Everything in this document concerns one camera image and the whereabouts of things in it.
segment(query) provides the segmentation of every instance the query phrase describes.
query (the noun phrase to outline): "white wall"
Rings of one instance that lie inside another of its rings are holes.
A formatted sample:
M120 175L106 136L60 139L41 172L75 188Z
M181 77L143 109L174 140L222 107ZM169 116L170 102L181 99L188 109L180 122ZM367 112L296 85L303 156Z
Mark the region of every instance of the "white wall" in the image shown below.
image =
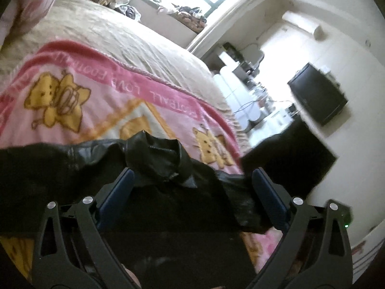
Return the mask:
M338 157L308 202L323 206L333 198L352 206L348 233L355 245L385 218L385 67L350 37L325 23L321 26L328 35L323 41L282 21L272 26L259 38L265 58L257 80L275 100L293 100L287 82L307 62L316 68L328 66L340 82L349 102L324 127L297 107Z
M154 30L182 48L186 48L197 36L195 32L175 18L164 13L157 14L156 8L142 0L130 0L130 5L135 7L142 15L141 23L144 26Z
M276 23L286 9L282 0L265 0L246 12L218 41L230 42L238 50L244 49Z
M349 35L385 65L385 19L373 0L286 0L294 10L321 19Z

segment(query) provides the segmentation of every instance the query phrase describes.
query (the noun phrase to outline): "black clamp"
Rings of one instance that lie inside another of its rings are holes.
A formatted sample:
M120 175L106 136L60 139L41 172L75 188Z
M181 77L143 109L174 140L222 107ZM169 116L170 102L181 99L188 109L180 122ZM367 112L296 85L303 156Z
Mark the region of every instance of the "black clamp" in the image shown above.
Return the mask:
M349 288L353 262L342 205L329 200L319 208L292 198L263 169L253 172L252 185L283 238L247 289ZM37 289L138 288L100 235L118 218L133 186L134 173L126 168L95 197L72 205L47 205L33 257L32 282ZM289 276L304 247L300 272Z

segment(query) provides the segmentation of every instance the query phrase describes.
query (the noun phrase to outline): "bed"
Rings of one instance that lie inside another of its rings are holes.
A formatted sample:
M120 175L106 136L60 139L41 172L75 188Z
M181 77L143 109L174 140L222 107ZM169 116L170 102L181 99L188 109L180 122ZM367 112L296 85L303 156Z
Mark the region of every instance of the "bed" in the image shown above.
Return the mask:
M0 93L7 88L26 57L35 54L49 41L64 39L89 46L122 65L154 75L213 106L231 127L240 153L250 149L248 138L201 60L147 27L90 0L56 0L49 14L35 28L5 41L0 52ZM270 247L272 252L281 235L280 231L271 231L260 237L242 236L258 270L264 264L257 262L261 255L258 247ZM28 277L33 240L0 237L0 241L8 254L15 252L15 248L24 253L13 261ZM266 262L270 254L265 255L261 262Z

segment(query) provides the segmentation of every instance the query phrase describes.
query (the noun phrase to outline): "television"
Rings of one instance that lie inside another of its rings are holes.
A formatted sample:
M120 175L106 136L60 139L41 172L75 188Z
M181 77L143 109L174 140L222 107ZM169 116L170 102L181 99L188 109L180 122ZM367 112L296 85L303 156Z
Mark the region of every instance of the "television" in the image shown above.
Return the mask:
M341 112L348 102L338 86L310 63L288 85L299 103L321 126Z

